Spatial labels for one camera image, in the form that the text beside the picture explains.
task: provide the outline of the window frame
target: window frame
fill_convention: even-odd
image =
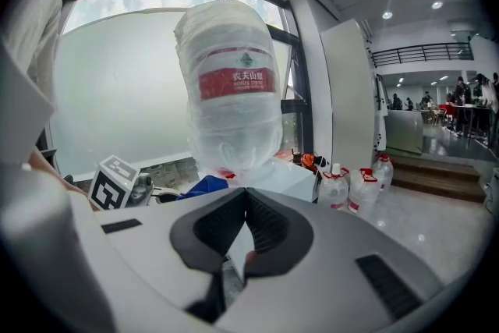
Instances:
[[[69,18],[73,6],[78,0],[62,0],[61,19],[59,23],[59,34],[61,34],[65,22]],[[286,85],[289,73],[292,74],[293,87],[301,95],[301,99],[281,99],[281,111],[283,114],[297,114],[297,129],[299,138],[299,152],[313,154],[313,120],[310,100],[310,83],[306,66],[305,52],[300,40],[299,28],[296,24],[294,12],[289,1],[264,0],[279,8],[284,30],[267,24],[269,33],[274,41],[288,44],[291,47],[288,57],[288,68],[286,72]]]

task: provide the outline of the large water bottle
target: large water bottle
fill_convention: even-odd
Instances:
[[[324,172],[320,182],[319,197],[317,203],[335,210],[341,210],[349,197],[349,185],[343,177],[344,168],[340,164],[333,164],[332,173]]]
[[[222,176],[260,167],[282,138],[274,47],[258,13],[235,0],[189,9],[175,28],[189,96],[189,144]]]
[[[374,176],[381,181],[380,197],[387,196],[391,187],[391,180],[393,179],[393,164],[391,163],[388,154],[383,154],[378,161],[374,163],[373,173]]]
[[[381,183],[373,176],[371,168],[362,168],[351,174],[348,209],[367,218],[380,192]]]

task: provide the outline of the railing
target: railing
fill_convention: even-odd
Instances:
[[[429,62],[436,60],[473,60],[468,42],[422,44],[391,50],[375,51],[371,54],[376,67],[403,62]]]

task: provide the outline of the blue cloth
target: blue cloth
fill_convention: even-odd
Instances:
[[[201,196],[202,194],[216,192],[217,190],[227,189],[228,183],[225,179],[216,178],[207,175],[202,178],[189,192],[181,195],[177,200],[188,199],[190,197]]]

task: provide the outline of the black slot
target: black slot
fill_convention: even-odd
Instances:
[[[379,256],[358,258],[356,263],[395,320],[423,303]]]
[[[126,221],[114,222],[112,224],[101,225],[102,230],[107,235],[108,233],[119,232],[120,230],[135,228],[142,225],[136,219],[127,219]]]

